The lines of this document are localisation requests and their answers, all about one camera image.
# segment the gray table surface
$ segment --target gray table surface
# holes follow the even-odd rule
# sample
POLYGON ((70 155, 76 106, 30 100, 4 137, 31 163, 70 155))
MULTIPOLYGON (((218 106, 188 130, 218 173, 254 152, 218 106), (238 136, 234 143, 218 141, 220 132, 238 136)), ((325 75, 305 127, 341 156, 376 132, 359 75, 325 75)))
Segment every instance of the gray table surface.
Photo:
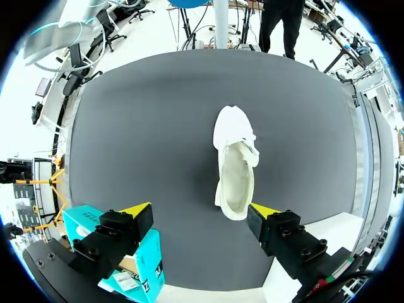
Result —
POLYGON ((257 52, 191 50, 149 57, 86 85, 74 120, 73 205, 120 210, 150 201, 167 284, 261 287, 267 258, 246 221, 214 206, 218 113, 239 106, 260 151, 253 201, 311 223, 350 212, 354 129, 339 82, 257 52))

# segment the screw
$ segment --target screw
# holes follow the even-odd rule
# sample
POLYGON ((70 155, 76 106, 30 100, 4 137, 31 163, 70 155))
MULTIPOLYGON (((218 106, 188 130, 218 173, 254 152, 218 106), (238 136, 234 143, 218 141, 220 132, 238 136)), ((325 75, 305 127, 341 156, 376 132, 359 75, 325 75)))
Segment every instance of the screw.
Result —
POLYGON ((88 250, 88 253, 91 254, 92 256, 98 256, 99 252, 97 248, 90 248, 88 250))
POLYGON ((302 256, 309 256, 311 254, 310 250, 307 248, 303 248, 302 251, 300 252, 302 256))
POLYGON ((38 260, 37 261, 37 266, 39 267, 39 268, 41 268, 41 267, 44 267, 44 262, 42 261, 42 260, 38 260))
POLYGON ((282 232, 282 237, 286 237, 286 236, 288 236, 288 235, 290 235, 290 231, 287 230, 287 229, 285 229, 285 230, 282 232))

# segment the yellow tripod stand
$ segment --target yellow tripod stand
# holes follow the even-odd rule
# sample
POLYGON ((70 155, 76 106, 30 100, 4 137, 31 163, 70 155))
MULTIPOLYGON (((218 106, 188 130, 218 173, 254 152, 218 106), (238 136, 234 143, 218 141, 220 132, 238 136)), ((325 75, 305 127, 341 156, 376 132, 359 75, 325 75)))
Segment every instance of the yellow tripod stand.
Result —
POLYGON ((25 184, 49 184, 50 187, 52 188, 52 190, 55 192, 56 196, 63 202, 63 205, 60 208, 59 213, 57 213, 57 215, 52 223, 30 227, 29 229, 23 229, 24 232, 31 232, 31 231, 37 230, 37 229, 43 230, 47 227, 50 227, 50 226, 56 227, 57 225, 63 223, 63 220, 59 219, 59 217, 62 215, 62 211, 66 207, 67 201, 63 198, 63 196, 59 193, 59 191, 57 191, 56 187, 54 186, 54 184, 62 183, 62 180, 57 180, 57 178, 63 173, 64 173, 64 169, 60 169, 57 172, 55 172, 55 174, 49 180, 41 180, 41 181, 16 180, 15 181, 16 184, 21 184, 21 185, 22 184, 24 184, 24 185, 25 184))

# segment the blue object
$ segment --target blue object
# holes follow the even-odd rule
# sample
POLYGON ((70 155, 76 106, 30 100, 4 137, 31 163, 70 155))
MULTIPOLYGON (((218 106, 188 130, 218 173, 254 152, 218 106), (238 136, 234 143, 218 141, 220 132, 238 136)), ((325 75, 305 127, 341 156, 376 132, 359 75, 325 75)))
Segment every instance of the blue object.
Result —
POLYGON ((178 8, 197 8, 207 2, 207 0, 169 0, 169 3, 178 8))
MULTIPOLYGON (((84 238, 77 233, 77 228, 82 226, 88 232, 93 232, 95 226, 100 224, 99 217, 102 214, 102 211, 90 205, 78 206, 63 211, 64 224, 71 247, 73 247, 73 239, 81 240, 84 238)), ((147 232, 133 257, 129 261, 133 260, 137 273, 117 268, 108 279, 102 279, 102 281, 130 300, 139 303, 153 303, 165 283, 160 233, 158 230, 150 229, 147 232), (124 291, 119 286, 114 275, 124 271, 129 273, 131 278, 138 284, 138 287, 124 291)))

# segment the label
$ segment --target label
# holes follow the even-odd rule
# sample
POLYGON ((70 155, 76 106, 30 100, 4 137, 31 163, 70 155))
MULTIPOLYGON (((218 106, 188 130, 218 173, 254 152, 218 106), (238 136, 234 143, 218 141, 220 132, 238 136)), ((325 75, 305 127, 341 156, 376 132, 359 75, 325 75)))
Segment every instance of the label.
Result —
POLYGON ((113 275, 113 277, 124 292, 138 287, 138 284, 132 279, 129 273, 117 273, 113 275))

